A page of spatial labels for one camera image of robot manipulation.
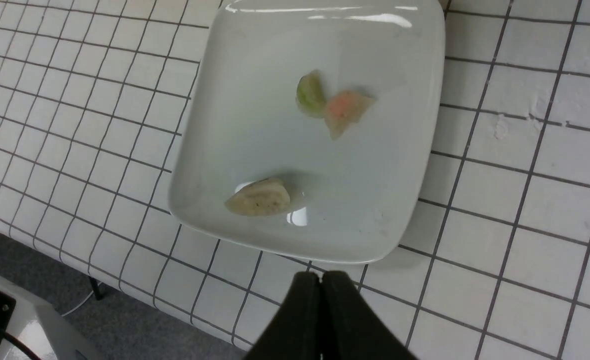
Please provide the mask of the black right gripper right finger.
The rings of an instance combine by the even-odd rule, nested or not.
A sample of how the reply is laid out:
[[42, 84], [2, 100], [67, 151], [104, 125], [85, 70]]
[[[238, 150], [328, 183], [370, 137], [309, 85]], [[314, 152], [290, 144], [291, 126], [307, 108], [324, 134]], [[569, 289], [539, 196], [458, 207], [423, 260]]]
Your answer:
[[321, 280], [323, 360], [416, 360], [359, 294], [343, 271]]

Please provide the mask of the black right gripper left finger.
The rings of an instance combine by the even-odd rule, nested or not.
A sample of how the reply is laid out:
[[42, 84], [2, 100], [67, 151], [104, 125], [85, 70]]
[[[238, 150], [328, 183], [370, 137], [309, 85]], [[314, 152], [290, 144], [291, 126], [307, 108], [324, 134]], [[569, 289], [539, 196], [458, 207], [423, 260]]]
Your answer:
[[246, 360], [318, 360], [321, 284], [313, 272], [297, 272], [279, 310]]

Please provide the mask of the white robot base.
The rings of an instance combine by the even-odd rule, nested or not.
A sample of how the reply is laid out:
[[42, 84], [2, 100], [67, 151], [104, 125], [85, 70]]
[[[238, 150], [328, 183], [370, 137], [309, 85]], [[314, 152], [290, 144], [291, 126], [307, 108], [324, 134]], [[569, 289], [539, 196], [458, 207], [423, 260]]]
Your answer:
[[105, 360], [66, 316], [0, 276], [0, 360]]

